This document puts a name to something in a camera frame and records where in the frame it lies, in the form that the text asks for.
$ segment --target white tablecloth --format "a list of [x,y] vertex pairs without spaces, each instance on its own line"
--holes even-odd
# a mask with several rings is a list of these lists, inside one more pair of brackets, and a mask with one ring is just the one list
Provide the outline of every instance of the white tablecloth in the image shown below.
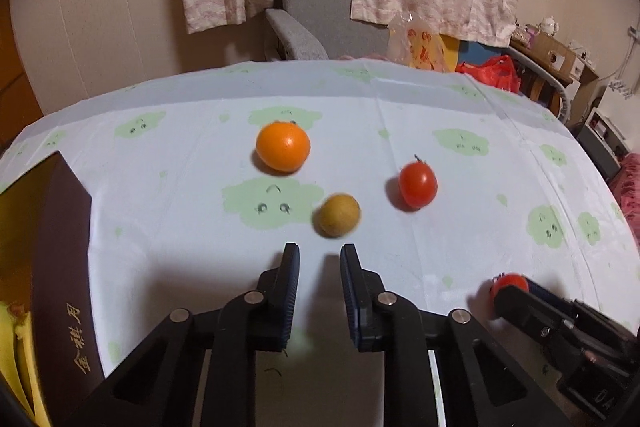
[[[273,120],[296,121],[311,140],[290,177],[267,176],[253,156]],[[258,425],[382,425],[382,359],[357,353],[348,336],[345,242],[421,309],[463,307],[487,323],[485,281],[517,271],[638,328],[638,250],[590,160],[546,109],[463,75],[354,60],[154,80],[28,127],[0,160],[0,184],[56,149],[93,198],[90,285],[105,373],[174,308],[218,308],[253,288],[287,241],[300,245],[288,357],[258,356]],[[439,190],[407,213],[394,178],[414,155]],[[352,194],[362,220],[326,239],[310,213],[334,192]],[[258,214],[260,203],[268,209]],[[517,352],[517,331],[489,327]],[[535,350],[519,356],[553,387]]]

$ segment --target pink fabric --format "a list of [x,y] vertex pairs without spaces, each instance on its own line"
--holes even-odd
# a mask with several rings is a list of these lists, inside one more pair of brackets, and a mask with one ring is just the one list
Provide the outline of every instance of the pink fabric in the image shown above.
[[609,188],[640,242],[640,154],[631,153],[622,160],[622,169],[609,182]]

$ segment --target screw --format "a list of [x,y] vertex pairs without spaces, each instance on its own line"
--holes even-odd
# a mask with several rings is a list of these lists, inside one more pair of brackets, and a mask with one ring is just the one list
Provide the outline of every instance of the screw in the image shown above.
[[378,302],[385,306],[391,306],[391,304],[395,304],[397,300],[398,296],[396,296],[395,293],[382,292],[378,294]]
[[259,304],[263,300],[264,295],[262,295],[262,292],[258,292],[256,290],[244,294],[244,302],[247,304]]
[[463,309],[453,310],[451,318],[458,324],[466,324],[471,320],[471,313]]
[[184,322],[189,318],[189,311],[184,308],[178,308],[171,312],[169,318],[172,322]]

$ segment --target gray chair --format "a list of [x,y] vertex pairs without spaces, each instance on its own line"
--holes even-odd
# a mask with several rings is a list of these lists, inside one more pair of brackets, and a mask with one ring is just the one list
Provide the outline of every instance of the gray chair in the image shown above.
[[266,17],[285,58],[384,55],[386,27],[353,21],[350,10],[351,0],[282,0],[282,9],[268,9]]

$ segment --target transparent plastic bag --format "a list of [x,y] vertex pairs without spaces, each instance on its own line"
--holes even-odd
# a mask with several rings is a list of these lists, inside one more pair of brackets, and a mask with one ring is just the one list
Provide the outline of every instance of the transparent plastic bag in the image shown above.
[[386,58],[417,70],[449,73],[440,36],[423,19],[413,12],[402,12],[388,28]]

